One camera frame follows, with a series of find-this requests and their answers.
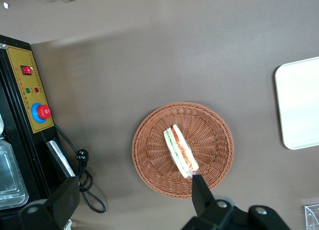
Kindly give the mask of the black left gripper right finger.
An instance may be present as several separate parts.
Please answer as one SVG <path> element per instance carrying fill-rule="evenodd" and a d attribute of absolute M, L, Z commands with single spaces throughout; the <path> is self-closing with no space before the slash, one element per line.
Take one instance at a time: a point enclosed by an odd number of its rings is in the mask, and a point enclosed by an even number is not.
<path fill-rule="evenodd" d="M 225 199 L 216 199 L 201 175 L 192 177 L 192 203 L 197 217 L 208 223 L 229 223 L 233 206 Z"/>

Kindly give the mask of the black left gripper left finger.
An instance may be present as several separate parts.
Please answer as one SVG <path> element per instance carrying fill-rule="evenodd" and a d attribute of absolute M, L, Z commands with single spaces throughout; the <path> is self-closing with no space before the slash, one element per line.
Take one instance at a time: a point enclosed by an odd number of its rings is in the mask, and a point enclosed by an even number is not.
<path fill-rule="evenodd" d="M 48 198 L 27 204 L 18 213 L 22 230 L 62 230 L 80 202 L 78 177 L 67 178 Z"/>

